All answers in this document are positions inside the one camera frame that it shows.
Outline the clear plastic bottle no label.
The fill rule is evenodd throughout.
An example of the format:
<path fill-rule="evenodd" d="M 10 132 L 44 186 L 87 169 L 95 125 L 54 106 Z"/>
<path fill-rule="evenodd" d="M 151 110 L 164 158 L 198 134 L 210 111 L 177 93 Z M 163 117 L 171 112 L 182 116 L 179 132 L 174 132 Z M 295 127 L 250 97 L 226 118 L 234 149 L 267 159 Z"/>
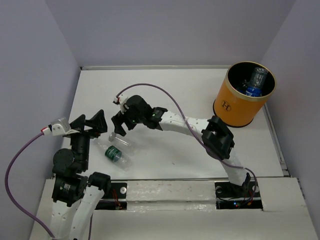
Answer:
<path fill-rule="evenodd" d="M 119 147 L 123 150 L 131 151 L 134 147 L 134 144 L 130 140 L 122 137 L 121 135 L 119 135 L 115 132 L 112 132 L 109 135 L 108 140 L 112 145 Z"/>

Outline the green label plastic bottle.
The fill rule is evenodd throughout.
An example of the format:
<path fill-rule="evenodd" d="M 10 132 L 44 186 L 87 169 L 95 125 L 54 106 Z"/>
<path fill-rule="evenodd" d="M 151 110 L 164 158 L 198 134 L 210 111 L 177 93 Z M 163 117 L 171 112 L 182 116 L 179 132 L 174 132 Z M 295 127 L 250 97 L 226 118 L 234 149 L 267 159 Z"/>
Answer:
<path fill-rule="evenodd" d="M 128 171 L 132 166 L 131 159 L 118 147 L 108 144 L 106 142 L 97 140 L 95 142 L 102 155 L 118 168 Z"/>

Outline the blue label bottle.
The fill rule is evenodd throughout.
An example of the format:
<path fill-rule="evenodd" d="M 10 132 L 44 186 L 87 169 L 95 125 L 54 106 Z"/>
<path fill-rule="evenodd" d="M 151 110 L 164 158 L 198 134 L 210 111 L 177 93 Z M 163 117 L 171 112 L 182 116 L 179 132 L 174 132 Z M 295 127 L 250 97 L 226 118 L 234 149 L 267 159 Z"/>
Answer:
<path fill-rule="evenodd" d="M 266 68 L 256 67 L 251 75 L 250 81 L 247 84 L 245 94 L 249 97 L 260 97 L 262 88 L 269 71 Z"/>

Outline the red cap small bottle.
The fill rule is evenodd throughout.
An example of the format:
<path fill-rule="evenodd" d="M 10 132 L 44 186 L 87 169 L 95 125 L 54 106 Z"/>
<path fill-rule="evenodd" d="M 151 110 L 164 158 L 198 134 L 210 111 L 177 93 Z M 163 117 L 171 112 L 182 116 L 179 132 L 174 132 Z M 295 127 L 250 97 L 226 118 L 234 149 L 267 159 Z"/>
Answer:
<path fill-rule="evenodd" d="M 243 93 L 243 92 L 245 92 L 247 90 L 248 85 L 249 85 L 249 81 L 247 79 L 244 79 L 237 85 L 236 90 L 238 92 Z"/>

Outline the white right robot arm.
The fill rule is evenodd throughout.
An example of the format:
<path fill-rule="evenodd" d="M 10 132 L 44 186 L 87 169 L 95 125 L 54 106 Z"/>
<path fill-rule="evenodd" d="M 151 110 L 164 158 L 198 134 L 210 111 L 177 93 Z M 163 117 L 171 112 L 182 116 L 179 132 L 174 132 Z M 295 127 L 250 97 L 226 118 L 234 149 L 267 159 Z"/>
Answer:
<path fill-rule="evenodd" d="M 195 137 L 210 157 L 220 161 L 230 182 L 230 191 L 235 196 L 254 196 L 255 188 L 250 187 L 250 182 L 255 175 L 241 164 L 233 150 L 234 135 L 219 117 L 199 119 L 182 116 L 163 107 L 151 107 L 139 95 L 127 97 L 120 94 L 113 103 L 120 107 L 111 118 L 116 134 L 126 135 L 123 125 L 133 130 L 136 125 L 142 124 L 152 130 Z"/>

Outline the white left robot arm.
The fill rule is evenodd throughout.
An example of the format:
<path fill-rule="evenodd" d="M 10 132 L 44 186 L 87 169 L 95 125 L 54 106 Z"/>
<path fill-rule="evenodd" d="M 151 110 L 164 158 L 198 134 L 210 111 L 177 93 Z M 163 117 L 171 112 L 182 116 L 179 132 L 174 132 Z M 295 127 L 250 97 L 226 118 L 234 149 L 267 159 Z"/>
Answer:
<path fill-rule="evenodd" d="M 111 177 L 94 172 L 83 176 L 89 168 L 91 140 L 108 131 L 104 111 L 92 118 L 84 114 L 72 122 L 60 118 L 49 125 L 53 136 L 70 140 L 68 148 L 59 149 L 53 156 L 55 176 L 52 191 L 52 215 L 49 228 L 53 240 L 79 240 L 84 234 L 98 202 L 111 191 Z"/>

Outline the orange cylindrical bin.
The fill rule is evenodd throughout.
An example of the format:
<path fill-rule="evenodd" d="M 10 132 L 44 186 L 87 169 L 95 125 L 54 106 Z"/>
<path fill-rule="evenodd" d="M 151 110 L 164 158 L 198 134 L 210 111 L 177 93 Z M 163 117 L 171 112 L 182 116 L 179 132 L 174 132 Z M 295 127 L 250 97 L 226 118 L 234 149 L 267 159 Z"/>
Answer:
<path fill-rule="evenodd" d="M 255 68 L 268 70 L 267 78 L 261 90 L 261 96 L 247 96 L 237 91 L 238 84 L 244 79 L 250 81 Z M 242 128 L 249 125 L 259 110 L 271 97 L 277 86 L 273 73 L 264 65 L 242 61 L 229 67 L 219 92 L 213 102 L 213 112 L 230 127 Z"/>

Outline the silver bolt left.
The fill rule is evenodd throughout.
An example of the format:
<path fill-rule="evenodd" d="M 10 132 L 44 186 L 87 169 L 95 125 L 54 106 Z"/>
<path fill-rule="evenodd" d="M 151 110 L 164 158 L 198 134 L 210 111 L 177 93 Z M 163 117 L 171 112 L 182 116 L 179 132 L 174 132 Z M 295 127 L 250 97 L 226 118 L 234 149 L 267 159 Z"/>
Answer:
<path fill-rule="evenodd" d="M 120 188 L 120 193 L 121 193 L 121 194 L 124 195 L 126 192 L 127 192 L 127 188 L 126 188 L 126 187 L 121 187 L 121 188 Z"/>

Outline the silver bolt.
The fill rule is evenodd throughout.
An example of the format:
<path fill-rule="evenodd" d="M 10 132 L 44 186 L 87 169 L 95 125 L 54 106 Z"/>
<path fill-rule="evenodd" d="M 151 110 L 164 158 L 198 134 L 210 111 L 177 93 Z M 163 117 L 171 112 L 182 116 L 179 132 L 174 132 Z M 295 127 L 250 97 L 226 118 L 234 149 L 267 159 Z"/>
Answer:
<path fill-rule="evenodd" d="M 221 186 L 217 186 L 216 189 L 215 189 L 215 191 L 216 191 L 217 193 L 221 193 L 221 192 L 222 192 L 222 187 L 221 187 Z"/>
<path fill-rule="evenodd" d="M 121 187 L 121 188 L 120 188 L 120 193 L 121 193 L 121 194 L 124 195 L 126 192 L 127 192 L 127 188 L 126 188 L 126 187 Z"/>

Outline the silver bolt right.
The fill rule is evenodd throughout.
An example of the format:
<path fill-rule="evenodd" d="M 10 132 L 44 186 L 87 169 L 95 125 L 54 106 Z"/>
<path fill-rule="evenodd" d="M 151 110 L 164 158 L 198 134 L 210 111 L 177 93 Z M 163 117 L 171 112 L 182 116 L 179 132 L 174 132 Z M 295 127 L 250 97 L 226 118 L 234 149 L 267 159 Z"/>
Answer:
<path fill-rule="evenodd" d="M 215 191 L 216 191 L 217 193 L 221 193 L 221 192 L 222 192 L 222 187 L 221 187 L 221 186 L 217 186 L 216 189 L 215 189 Z"/>

